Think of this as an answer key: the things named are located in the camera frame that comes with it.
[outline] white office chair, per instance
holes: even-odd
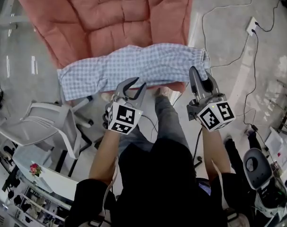
[[[81,132],[76,128],[75,117],[68,105],[31,103],[18,123],[0,125],[0,134],[20,146],[46,141],[51,146],[67,150],[71,158],[77,159]],[[77,119],[81,125],[90,127],[84,120]]]

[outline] sleeve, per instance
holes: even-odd
[[[253,221],[253,208],[255,196],[254,191],[248,191],[242,183],[247,179],[241,179],[237,174],[223,173],[224,197],[229,207],[238,213],[244,214],[250,223]],[[211,183],[211,201],[213,205],[224,215],[222,210],[222,189],[217,176]]]
[[[65,220],[66,227],[77,227],[84,222],[94,220],[102,210],[102,202],[107,185],[99,180],[87,179],[77,184],[74,202],[69,216]],[[112,210],[116,203],[114,194],[107,195],[105,208]]]

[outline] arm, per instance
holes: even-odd
[[[100,180],[109,185],[115,171],[120,133],[107,130],[94,157],[89,178]]]
[[[206,172],[209,181],[212,182],[218,176],[212,161],[218,167],[221,173],[231,172],[230,160],[228,153],[224,148],[219,131],[209,132],[204,126],[202,127],[204,160]]]

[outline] pink cushion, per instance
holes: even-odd
[[[129,44],[187,44],[192,0],[19,0],[57,68]],[[169,85],[184,91],[183,83]]]

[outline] power outlet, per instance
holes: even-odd
[[[254,30],[256,30],[256,24],[255,24],[255,22],[257,22],[256,21],[256,19],[254,18],[254,17],[252,17],[251,18],[251,20],[250,20],[250,22],[249,22],[249,24],[248,24],[248,26],[247,26],[247,29],[246,29],[246,31],[249,33],[249,35],[253,35],[253,32],[252,32],[252,29],[254,29]]]

